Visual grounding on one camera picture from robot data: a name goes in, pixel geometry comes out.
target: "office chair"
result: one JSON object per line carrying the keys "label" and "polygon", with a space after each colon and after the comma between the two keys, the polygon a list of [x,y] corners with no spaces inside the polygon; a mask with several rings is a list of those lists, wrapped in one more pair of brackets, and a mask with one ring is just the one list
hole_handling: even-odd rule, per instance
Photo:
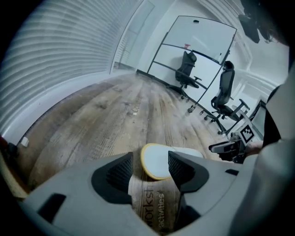
{"label": "office chair", "polygon": [[[235,77],[235,70],[234,65],[230,61],[226,61],[223,66],[223,72],[220,76],[220,84],[219,84],[219,92],[218,94],[211,100],[211,106],[216,109],[215,112],[218,113],[218,116],[215,117],[213,115],[206,115],[204,117],[205,120],[208,119],[208,117],[212,118],[211,122],[216,122],[221,131],[218,132],[218,134],[226,134],[228,135],[232,128],[240,121],[242,120],[242,116],[238,116],[237,112],[245,106],[246,109],[250,110],[248,105],[240,99],[241,104],[233,111],[229,106],[226,106],[225,104],[228,103],[230,100],[230,94],[232,89],[232,84],[234,82]],[[225,119],[225,117],[229,117],[232,120],[236,121],[236,123],[230,127],[228,130],[226,130],[222,124],[219,121],[219,118]]]}
{"label": "office chair", "polygon": [[194,88],[199,88],[199,85],[196,83],[196,81],[200,78],[195,77],[195,79],[192,79],[190,76],[190,73],[195,67],[195,62],[197,61],[197,57],[194,55],[193,52],[187,53],[184,51],[183,53],[183,61],[181,64],[181,67],[175,72],[175,78],[177,81],[180,82],[180,87],[174,86],[174,85],[168,85],[167,88],[173,89],[174,91],[178,92],[181,95],[181,99],[186,98],[187,101],[189,101],[188,96],[183,91],[183,87],[186,89],[189,86],[192,86]]}

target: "white wall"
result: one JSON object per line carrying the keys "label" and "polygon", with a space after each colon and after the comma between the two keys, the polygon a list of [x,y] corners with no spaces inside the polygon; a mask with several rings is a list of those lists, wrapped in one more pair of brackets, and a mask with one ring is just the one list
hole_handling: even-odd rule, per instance
{"label": "white wall", "polygon": [[148,43],[146,44],[138,65],[139,70],[144,72],[148,71],[148,68],[157,52],[161,41],[179,15],[204,17],[214,20],[216,19],[196,0],[176,0],[160,20]]}
{"label": "white wall", "polygon": [[289,47],[279,42],[266,43],[261,34],[259,43],[249,38],[247,41],[253,57],[250,71],[282,84],[288,75]]}
{"label": "white wall", "polygon": [[[134,68],[138,66],[139,60],[143,55],[144,45],[146,45],[159,21],[174,3],[174,1],[175,0],[145,0],[142,3],[142,6],[140,6],[137,10],[135,17],[129,26],[130,30],[134,28],[134,26],[141,27],[141,29],[138,32],[138,35],[135,35],[135,41],[130,42],[132,48],[127,60],[124,62],[125,64]],[[153,8],[148,16],[141,14],[142,12],[147,11],[149,7]]]}
{"label": "white wall", "polygon": [[244,57],[241,56],[242,52],[237,44],[230,48],[230,54],[227,56],[226,60],[231,61],[236,69],[246,69],[247,62]]}

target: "wall trim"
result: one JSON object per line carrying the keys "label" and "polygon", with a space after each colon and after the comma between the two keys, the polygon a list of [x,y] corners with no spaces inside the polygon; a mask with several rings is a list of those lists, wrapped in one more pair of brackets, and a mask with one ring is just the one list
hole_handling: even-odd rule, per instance
{"label": "wall trim", "polygon": [[17,145],[23,135],[39,117],[67,96],[94,83],[99,83],[112,77],[134,73],[131,70],[117,71],[113,74],[93,73],[57,84],[29,100],[17,110],[12,118],[4,124],[1,135],[7,142]]}
{"label": "wall trim", "polygon": [[151,74],[146,73],[146,72],[144,72],[144,71],[142,71],[142,70],[139,70],[139,69],[136,70],[136,73],[137,73],[137,74],[142,74],[142,75],[147,76],[147,77],[149,77],[149,78],[151,78],[151,79],[154,77],[154,76],[152,76]]}
{"label": "wall trim", "polygon": [[247,80],[249,84],[262,86],[270,91],[279,86],[278,83],[250,71],[236,69],[236,74],[240,75],[242,79]]}

